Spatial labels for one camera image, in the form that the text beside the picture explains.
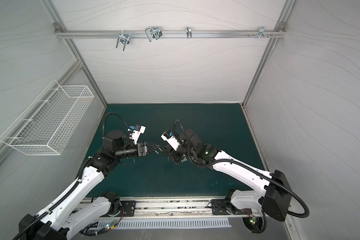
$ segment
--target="small metal part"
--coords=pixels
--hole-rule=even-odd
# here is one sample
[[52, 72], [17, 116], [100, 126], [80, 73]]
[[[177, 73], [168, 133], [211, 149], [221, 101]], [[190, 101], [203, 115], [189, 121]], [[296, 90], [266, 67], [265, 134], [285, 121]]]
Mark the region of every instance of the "small metal part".
[[279, 25], [277, 27], [277, 30], [278, 31], [284, 31], [284, 29], [285, 29], [285, 22], [279, 23]]
[[158, 40], [163, 33], [161, 32], [161, 29], [159, 26], [150, 26], [145, 29], [145, 34], [148, 37], [148, 40], [151, 42], [152, 39], [155, 37], [156, 40]]
[[269, 35], [267, 35], [267, 34], [264, 34], [264, 27], [262, 26], [262, 27], [260, 27], [260, 29], [259, 29], [259, 33], [258, 34], [256, 34], [256, 36], [257, 36], [257, 38], [262, 38], [262, 37], [265, 37], [265, 38], [267, 38], [267, 37], [269, 37]]
[[124, 51], [124, 50], [125, 50], [125, 46], [126, 46], [127, 44], [129, 44], [129, 40], [130, 40], [129, 36], [126, 35], [125, 33], [119, 34], [119, 38], [117, 39], [117, 42], [116, 42], [116, 48], [117, 48], [117, 46], [119, 45], [119, 43], [122, 43], [122, 44], [124, 44], [124, 46], [123, 46], [123, 51]]
[[53, 23], [53, 26], [55, 27], [55, 33], [61, 33], [62, 32], [62, 26], [60, 23]]
[[187, 38], [192, 38], [192, 29], [190, 26], [187, 26], [185, 29], [187, 31]]

